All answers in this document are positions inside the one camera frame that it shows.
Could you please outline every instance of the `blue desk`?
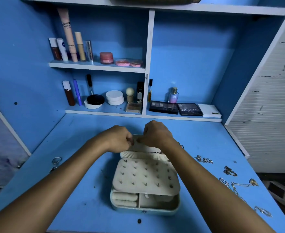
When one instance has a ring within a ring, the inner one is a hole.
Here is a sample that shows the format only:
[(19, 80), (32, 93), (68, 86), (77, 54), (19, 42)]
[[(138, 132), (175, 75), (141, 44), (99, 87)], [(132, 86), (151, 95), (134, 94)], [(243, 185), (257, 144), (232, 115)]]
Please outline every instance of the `blue desk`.
[[(52, 168), (51, 160), (54, 157), (62, 156), (65, 161), (87, 139), (116, 124), (127, 127), (133, 134), (142, 134), (144, 125), (149, 121), (143, 118), (66, 114), (2, 190), (0, 210), (45, 177)], [(213, 160), (214, 164), (201, 164), (217, 178), (222, 177), (230, 184), (248, 184), (251, 178), (255, 179), (259, 187), (237, 186), (238, 193), (251, 208), (258, 206), (269, 211), (273, 217), (260, 212), (258, 214), (276, 232), (285, 232), (284, 214), (221, 123), (179, 120), (162, 122), (193, 157), (201, 155), (202, 158)], [(111, 233), (210, 232), (181, 180), (181, 206), (175, 216), (114, 211), (109, 193), (119, 159), (117, 154), (106, 153), (96, 161), (56, 216), (49, 230)], [(223, 173), (226, 165), (238, 176)]]

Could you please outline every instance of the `black eyeshadow palette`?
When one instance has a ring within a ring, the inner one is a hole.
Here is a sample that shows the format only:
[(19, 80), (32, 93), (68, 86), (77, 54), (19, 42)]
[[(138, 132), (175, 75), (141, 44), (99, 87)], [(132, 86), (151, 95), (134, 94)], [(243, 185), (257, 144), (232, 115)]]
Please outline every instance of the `black eyeshadow palette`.
[(149, 111), (167, 114), (178, 114), (177, 104), (162, 101), (151, 101)]
[(178, 103), (180, 115), (184, 116), (203, 116), (200, 108), (194, 103)]

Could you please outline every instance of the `person's hand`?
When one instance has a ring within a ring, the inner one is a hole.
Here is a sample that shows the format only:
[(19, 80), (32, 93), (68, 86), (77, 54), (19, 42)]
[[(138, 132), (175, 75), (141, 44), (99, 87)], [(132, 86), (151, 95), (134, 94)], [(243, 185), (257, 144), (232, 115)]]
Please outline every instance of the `person's hand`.
[(133, 144), (133, 135), (125, 128), (114, 125), (97, 136), (94, 141), (102, 146), (104, 152), (120, 153), (128, 150)]
[(137, 141), (149, 147), (162, 149), (167, 143), (175, 140), (172, 133), (162, 122), (152, 120), (145, 125), (143, 136), (139, 137)]

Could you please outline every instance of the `serum bottle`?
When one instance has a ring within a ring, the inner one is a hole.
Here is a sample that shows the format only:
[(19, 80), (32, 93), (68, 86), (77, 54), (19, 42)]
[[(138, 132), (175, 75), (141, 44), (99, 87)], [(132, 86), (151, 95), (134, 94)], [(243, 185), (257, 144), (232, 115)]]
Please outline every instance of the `serum bottle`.
[(150, 102), (151, 101), (151, 92), (152, 92), (152, 90), (151, 90), (151, 87), (152, 87), (152, 79), (150, 79), (149, 80), (149, 87), (148, 87), (148, 102)]
[(177, 90), (178, 88), (173, 88), (173, 92), (169, 94), (169, 103), (177, 103), (178, 95), (179, 95)]

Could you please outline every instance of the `forearm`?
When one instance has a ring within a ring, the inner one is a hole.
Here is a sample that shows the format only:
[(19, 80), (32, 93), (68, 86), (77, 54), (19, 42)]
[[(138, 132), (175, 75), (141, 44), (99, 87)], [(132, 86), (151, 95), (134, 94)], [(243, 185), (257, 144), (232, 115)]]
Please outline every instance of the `forearm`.
[(0, 212), (0, 233), (42, 233), (105, 150), (91, 139), (54, 172), (14, 200)]
[(195, 161), (175, 140), (166, 142), (161, 150), (172, 162), (213, 233), (274, 232), (248, 204)]

